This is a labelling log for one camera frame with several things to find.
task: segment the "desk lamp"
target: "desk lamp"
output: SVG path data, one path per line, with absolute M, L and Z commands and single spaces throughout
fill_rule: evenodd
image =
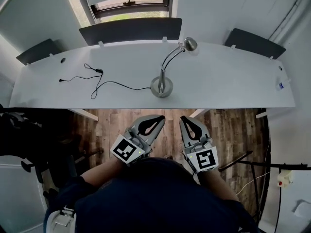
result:
M 167 61 L 167 59 L 177 50 L 179 50 L 179 51 L 177 53 L 175 53 L 174 56 L 172 58 L 170 58 L 169 61 Z M 178 47 L 175 48 L 173 51 L 171 51 L 166 56 L 166 58 L 164 59 L 162 66 L 161 66 L 160 76 L 155 77 L 151 81 L 150 88 L 151 88 L 151 92 L 153 95 L 155 95 L 158 98 L 166 98 L 172 93 L 173 83 L 169 78 L 165 77 L 165 69 L 166 69 L 167 65 L 172 61 L 173 58 L 175 58 L 181 52 L 185 52 L 186 50 L 191 55 L 197 55 L 198 54 L 198 44 L 191 37 L 186 37 L 184 40 L 184 44 L 178 42 Z

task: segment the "lamp base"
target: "lamp base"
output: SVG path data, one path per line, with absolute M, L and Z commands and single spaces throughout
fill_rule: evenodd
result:
M 153 95 L 155 95 L 158 98 L 166 98 L 168 97 L 172 91 L 173 91 L 173 83 L 169 78 L 165 78 L 165 89 L 163 91 L 163 93 L 160 93 L 158 85 L 159 85 L 159 80 L 160 80 L 160 76 L 159 77 L 155 77 L 152 81 L 151 81 L 151 92 Z

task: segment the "bottle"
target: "bottle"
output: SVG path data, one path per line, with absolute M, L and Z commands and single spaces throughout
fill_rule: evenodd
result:
M 276 89 L 277 89 L 278 91 L 280 91 L 280 90 L 284 89 L 284 87 L 288 86 L 288 85 L 290 84 L 290 82 L 291 82 L 291 79 L 287 79 L 287 80 L 285 80 L 285 81 L 283 81 L 283 82 L 280 82 L 280 83 L 276 86 Z

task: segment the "lamp head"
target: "lamp head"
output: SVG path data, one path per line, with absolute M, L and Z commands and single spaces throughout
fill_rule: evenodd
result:
M 184 48 L 189 51 L 192 52 L 194 50 L 196 50 L 198 47 L 198 43 L 191 37 L 186 37 L 184 40 Z

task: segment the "black panel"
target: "black panel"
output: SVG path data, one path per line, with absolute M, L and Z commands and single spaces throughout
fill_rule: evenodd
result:
M 180 117 L 181 121 L 183 122 L 183 124 L 185 125 L 188 137 L 192 140 L 192 141 L 196 141 L 196 140 L 200 140 L 201 136 L 202 136 L 202 130 L 201 128 L 196 125 L 195 123 L 191 122 L 188 118 L 186 118 L 185 116 L 181 116 Z M 190 129 L 192 130 L 192 132 L 194 132 L 194 137 L 191 136 L 189 129 L 187 127 L 187 125 L 189 125 Z
M 181 29 L 181 18 L 135 18 L 103 22 L 81 28 L 79 31 L 89 46 L 103 43 L 161 40 L 178 40 Z
M 272 41 L 241 29 L 233 29 L 226 40 L 225 46 L 231 47 L 232 45 L 235 45 L 237 49 L 254 52 L 268 58 L 273 56 L 274 59 L 286 51 L 285 48 Z
M 56 46 L 56 44 L 51 39 L 48 39 L 24 51 L 24 53 L 16 58 L 26 65 L 27 63 L 31 64 L 38 60 L 47 58 L 50 56 L 50 53 L 58 54 L 61 52 L 62 51 Z
M 139 134 L 143 135 L 143 136 L 147 136 L 150 135 L 152 133 L 152 131 L 156 128 L 156 126 L 158 126 L 158 124 L 165 119 L 165 116 L 161 115 L 159 117 L 150 119 L 150 120 L 146 120 L 143 121 L 139 124 L 138 126 L 138 132 Z

